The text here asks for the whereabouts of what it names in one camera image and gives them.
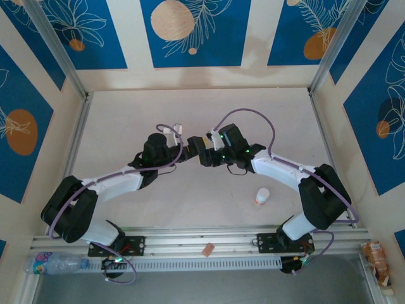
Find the plastic water bottle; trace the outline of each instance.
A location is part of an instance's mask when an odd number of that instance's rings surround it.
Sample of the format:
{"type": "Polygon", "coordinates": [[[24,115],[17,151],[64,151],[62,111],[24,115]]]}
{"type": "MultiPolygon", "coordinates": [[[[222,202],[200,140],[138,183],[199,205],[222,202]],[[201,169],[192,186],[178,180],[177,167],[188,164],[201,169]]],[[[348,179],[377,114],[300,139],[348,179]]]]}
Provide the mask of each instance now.
{"type": "Polygon", "coordinates": [[[40,252],[28,256],[24,271],[30,274],[71,274],[86,269],[89,259],[65,252],[40,252]]]}

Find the gray floor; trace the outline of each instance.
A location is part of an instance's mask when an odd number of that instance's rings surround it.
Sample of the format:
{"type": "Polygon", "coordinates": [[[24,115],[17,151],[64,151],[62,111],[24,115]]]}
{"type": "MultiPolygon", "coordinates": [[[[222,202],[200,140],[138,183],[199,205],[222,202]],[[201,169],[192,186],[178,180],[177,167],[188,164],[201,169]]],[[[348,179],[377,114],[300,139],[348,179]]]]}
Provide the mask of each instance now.
{"type": "Polygon", "coordinates": [[[35,297],[40,304],[372,303],[356,256],[324,256],[297,277],[278,270],[149,272],[116,286],[101,274],[47,276],[35,297]]]}

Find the water bottle label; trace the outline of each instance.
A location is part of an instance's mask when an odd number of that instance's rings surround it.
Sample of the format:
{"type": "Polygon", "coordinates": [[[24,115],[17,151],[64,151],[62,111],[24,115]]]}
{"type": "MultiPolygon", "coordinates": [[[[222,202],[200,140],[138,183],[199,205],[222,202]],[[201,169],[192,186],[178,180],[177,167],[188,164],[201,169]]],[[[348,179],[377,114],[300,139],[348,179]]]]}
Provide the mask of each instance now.
{"type": "Polygon", "coordinates": [[[51,252],[41,252],[36,256],[35,262],[32,266],[32,271],[34,274],[47,274],[46,263],[51,255],[51,252]]]}

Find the small orange object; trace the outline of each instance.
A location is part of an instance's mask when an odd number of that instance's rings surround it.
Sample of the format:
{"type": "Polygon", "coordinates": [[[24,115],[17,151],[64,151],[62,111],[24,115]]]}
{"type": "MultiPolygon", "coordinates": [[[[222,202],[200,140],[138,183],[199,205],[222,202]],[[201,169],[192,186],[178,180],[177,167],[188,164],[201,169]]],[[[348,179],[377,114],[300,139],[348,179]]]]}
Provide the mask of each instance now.
{"type": "Polygon", "coordinates": [[[215,246],[212,245],[211,243],[208,243],[207,246],[205,246],[204,250],[202,251],[202,255],[209,257],[211,252],[213,252],[215,246]]]}

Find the snack package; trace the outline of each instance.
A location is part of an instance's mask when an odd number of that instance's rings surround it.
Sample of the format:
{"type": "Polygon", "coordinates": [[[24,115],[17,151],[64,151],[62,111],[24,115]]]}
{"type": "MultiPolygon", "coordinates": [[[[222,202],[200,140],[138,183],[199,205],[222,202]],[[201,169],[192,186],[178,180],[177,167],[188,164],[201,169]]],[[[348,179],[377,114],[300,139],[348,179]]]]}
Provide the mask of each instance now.
{"type": "Polygon", "coordinates": [[[371,272],[377,279],[381,292],[385,296],[392,296],[394,292],[388,275],[388,263],[380,242],[370,242],[362,245],[363,254],[366,257],[371,272]]]}

